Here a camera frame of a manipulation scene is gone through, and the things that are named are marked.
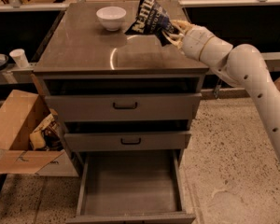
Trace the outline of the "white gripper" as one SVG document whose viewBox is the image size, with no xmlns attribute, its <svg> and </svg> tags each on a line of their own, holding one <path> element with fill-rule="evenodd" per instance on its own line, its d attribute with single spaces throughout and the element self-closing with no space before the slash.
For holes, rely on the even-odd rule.
<svg viewBox="0 0 280 224">
<path fill-rule="evenodd" d="M 165 38 L 183 53 L 196 61 L 200 60 L 203 48 L 206 43 L 215 35 L 202 26 L 197 26 L 188 21 L 171 20 L 171 24 L 183 34 L 170 34 L 163 32 Z"/>
</svg>

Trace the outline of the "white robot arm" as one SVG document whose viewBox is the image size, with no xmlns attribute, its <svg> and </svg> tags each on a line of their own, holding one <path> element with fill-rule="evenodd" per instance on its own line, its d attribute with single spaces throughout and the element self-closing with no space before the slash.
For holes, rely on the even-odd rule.
<svg viewBox="0 0 280 224">
<path fill-rule="evenodd" d="M 280 163 L 280 91 L 261 53 L 252 45 L 233 46 L 207 28 L 173 21 L 177 32 L 164 36 L 185 56 L 204 63 L 224 82 L 243 87 L 254 102 Z"/>
</svg>

